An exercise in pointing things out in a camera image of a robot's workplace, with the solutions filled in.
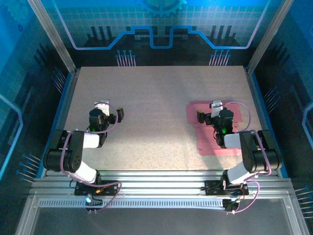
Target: robotic arm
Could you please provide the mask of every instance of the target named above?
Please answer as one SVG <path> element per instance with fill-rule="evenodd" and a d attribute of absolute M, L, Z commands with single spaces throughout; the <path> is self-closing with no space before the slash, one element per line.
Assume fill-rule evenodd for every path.
<path fill-rule="evenodd" d="M 101 109 L 95 108 L 89 112 L 89 127 L 92 132 L 105 131 L 110 124 L 121 122 L 124 118 L 122 108 L 117 110 L 118 116 L 113 114 L 105 115 Z M 44 156 L 43 164 L 48 170 L 61 171 L 60 160 L 62 150 L 64 148 L 65 139 L 68 135 L 66 130 L 57 130 L 52 136 L 51 143 L 47 154 Z M 84 131 L 75 131 L 70 136 L 66 146 L 65 157 L 63 160 L 64 170 L 75 179 L 80 179 L 82 182 L 89 184 L 101 185 L 104 184 L 101 180 L 100 172 L 89 167 L 82 161 L 84 148 L 101 148 L 108 136 L 108 133 L 93 134 Z"/>
<path fill-rule="evenodd" d="M 212 125 L 216 132 L 216 142 L 221 148 L 239 148 L 242 162 L 225 170 L 219 181 L 205 181 L 206 195 L 228 195 L 238 197 L 248 195 L 247 181 L 257 175 L 269 175 L 272 170 L 282 167 L 282 157 L 269 130 L 233 132 L 234 114 L 223 107 L 220 100 L 210 104 L 211 113 L 197 111 L 199 123 Z M 231 200 L 225 200 L 225 209 L 236 209 Z"/>

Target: speckled beige tabletop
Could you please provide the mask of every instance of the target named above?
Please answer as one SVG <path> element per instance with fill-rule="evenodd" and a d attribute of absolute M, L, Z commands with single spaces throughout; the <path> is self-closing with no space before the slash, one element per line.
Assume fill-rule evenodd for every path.
<path fill-rule="evenodd" d="M 109 99 L 123 107 L 122 123 L 102 148 L 85 149 L 83 160 L 96 169 L 228 169 L 241 156 L 201 156 L 195 130 L 187 123 L 193 100 L 239 100 L 252 112 L 251 128 L 261 129 L 242 66 L 82 67 L 66 130 L 89 126 L 93 104 Z M 240 107 L 246 126 L 248 114 Z"/>

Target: black mounting bracket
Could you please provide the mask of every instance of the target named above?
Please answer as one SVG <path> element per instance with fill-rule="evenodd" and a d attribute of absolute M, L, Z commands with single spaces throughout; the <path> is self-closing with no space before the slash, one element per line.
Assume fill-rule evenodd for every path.
<path fill-rule="evenodd" d="M 204 187 L 206 196 L 248 196 L 249 190 L 247 184 L 223 186 L 221 180 L 206 180 Z"/>
<path fill-rule="evenodd" d="M 115 180 L 103 180 L 101 181 L 99 185 L 106 185 L 106 184 L 113 183 L 113 182 L 116 182 L 116 181 Z M 95 192 L 98 189 L 103 189 L 103 187 L 96 188 L 96 187 L 91 187 L 91 186 L 87 186 L 85 184 L 76 182 L 74 195 L 75 196 L 87 196 L 90 193 L 91 195 L 94 195 L 94 196 L 115 196 L 118 191 L 118 184 L 106 187 L 103 189 L 102 192 L 96 194 Z"/>

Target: pink towel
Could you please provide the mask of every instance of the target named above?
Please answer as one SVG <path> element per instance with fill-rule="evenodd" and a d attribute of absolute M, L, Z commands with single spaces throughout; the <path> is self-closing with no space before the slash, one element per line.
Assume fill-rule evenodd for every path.
<path fill-rule="evenodd" d="M 205 123 L 200 124 L 197 120 L 197 110 L 202 110 L 204 113 L 210 113 L 212 110 L 209 104 L 212 101 L 191 101 L 187 105 L 187 119 L 188 123 L 193 124 L 196 131 L 197 137 L 197 148 L 198 152 L 202 156 L 206 155 L 234 155 L 240 154 L 240 149 L 231 148 L 221 148 L 217 145 L 216 140 L 213 138 L 214 128 L 212 126 L 207 126 Z M 242 122 L 242 116 L 238 104 L 229 104 L 225 107 L 234 113 L 233 119 L 233 131 L 235 132 L 239 127 L 239 122 Z"/>

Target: gear graphic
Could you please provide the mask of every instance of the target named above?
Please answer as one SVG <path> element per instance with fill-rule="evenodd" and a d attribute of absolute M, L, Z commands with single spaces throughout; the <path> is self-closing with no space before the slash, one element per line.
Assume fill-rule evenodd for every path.
<path fill-rule="evenodd" d="M 1 0 L 0 6 L 6 7 L 11 16 L 18 22 L 26 20 L 29 15 L 27 0 Z"/>
<path fill-rule="evenodd" d="M 182 5 L 187 0 L 137 0 L 141 8 L 151 13 L 153 16 L 170 16 L 171 13 L 176 14 L 177 10 L 182 9 Z"/>

